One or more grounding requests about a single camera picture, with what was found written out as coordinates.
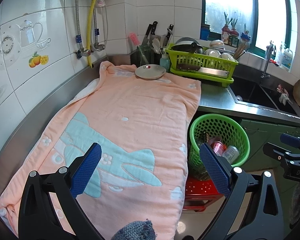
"dish rack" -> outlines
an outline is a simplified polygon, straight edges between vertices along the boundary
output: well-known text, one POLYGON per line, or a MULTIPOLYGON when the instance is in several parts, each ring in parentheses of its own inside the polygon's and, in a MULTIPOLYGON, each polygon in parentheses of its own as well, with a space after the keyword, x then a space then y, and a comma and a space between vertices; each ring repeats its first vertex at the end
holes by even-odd
POLYGON ((234 68, 238 65, 236 60, 231 61, 203 54, 171 50, 173 45, 173 43, 170 43, 166 49, 171 61, 171 73, 178 76, 187 76, 220 82, 223 87, 227 87, 229 84, 233 83, 232 74, 234 72, 234 68), (223 77, 217 73, 213 73, 213 71, 211 71, 212 69, 218 70, 223 74, 223 77))

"green basket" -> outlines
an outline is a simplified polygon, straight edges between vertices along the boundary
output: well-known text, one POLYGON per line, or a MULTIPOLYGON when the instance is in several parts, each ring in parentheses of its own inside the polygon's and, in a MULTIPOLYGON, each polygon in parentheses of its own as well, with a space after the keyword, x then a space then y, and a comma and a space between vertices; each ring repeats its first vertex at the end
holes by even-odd
POLYGON ((171 61, 170 71, 172 73, 178 76, 187 76, 187 77, 194 77, 200 79, 207 79, 215 82, 221 82, 223 87, 227 87, 229 84, 233 83, 232 74, 234 72, 234 68, 236 67, 236 65, 238 65, 237 61, 211 57, 203 54, 171 50, 171 47, 173 45, 174 45, 173 43, 170 43, 166 49, 166 52, 169 54, 169 58, 171 61), (203 74, 197 71, 178 70, 177 64, 186 64, 192 66, 229 71, 229 76, 227 78, 221 78, 221 77, 203 74))
POLYGON ((206 131, 210 136, 220 136, 222 143, 227 147, 235 146, 239 151, 239 157, 232 166, 242 166, 248 159, 250 152, 249 139, 246 132, 234 120, 221 114, 205 114, 198 117, 191 125, 189 153, 189 174, 199 180, 210 179, 207 170, 199 156, 199 147, 195 139, 206 131))

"textured blue pad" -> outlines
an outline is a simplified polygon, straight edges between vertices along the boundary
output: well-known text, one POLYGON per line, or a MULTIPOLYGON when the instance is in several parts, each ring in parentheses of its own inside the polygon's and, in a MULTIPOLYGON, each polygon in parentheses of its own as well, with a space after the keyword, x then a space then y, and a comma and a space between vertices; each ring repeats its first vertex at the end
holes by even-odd
POLYGON ((74 198, 83 193, 102 155, 99 144, 95 144, 85 159, 82 161, 71 180, 71 194, 74 198))
POLYGON ((225 197, 228 197, 231 192, 230 177, 220 165, 215 152, 206 144, 202 144, 200 147, 199 154, 200 159, 205 168, 207 169, 207 172, 211 177, 218 192, 225 195, 225 197))
POLYGON ((294 148, 299 148, 300 147, 300 139, 298 139, 297 137, 288 135, 283 133, 282 135, 280 135, 280 141, 284 144, 287 144, 291 147, 294 148))

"frosted glass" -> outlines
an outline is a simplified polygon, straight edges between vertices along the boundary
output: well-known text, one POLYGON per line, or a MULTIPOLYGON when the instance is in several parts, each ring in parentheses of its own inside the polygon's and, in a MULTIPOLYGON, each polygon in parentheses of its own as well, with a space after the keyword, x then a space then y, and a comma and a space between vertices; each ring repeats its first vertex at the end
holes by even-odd
POLYGON ((249 35, 253 33, 253 0, 206 0, 206 16, 205 23, 210 24, 212 32, 221 33, 221 29, 225 25, 225 17, 223 12, 231 17, 238 19, 236 30, 241 35, 244 32, 244 24, 249 31, 249 35))
POLYGON ((258 0, 256 47, 266 50, 270 41, 280 47, 286 38, 286 0, 258 0))

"sink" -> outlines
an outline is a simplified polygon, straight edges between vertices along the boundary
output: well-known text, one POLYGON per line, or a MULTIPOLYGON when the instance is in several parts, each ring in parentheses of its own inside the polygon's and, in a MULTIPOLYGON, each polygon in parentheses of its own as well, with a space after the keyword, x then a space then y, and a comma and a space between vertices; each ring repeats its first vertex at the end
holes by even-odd
POLYGON ((243 102, 236 100, 236 103, 277 109, 276 105, 257 83, 242 78, 234 77, 233 79, 234 82, 229 86, 234 95, 241 96, 243 100, 243 102))
POLYGON ((234 82, 229 84, 229 87, 231 88, 230 93, 236 103, 259 108, 269 108, 297 116, 289 102, 285 106, 279 102, 279 92, 261 87, 255 82, 242 78, 233 77, 233 79, 234 82), (236 96, 241 96, 242 101, 238 101, 236 96))

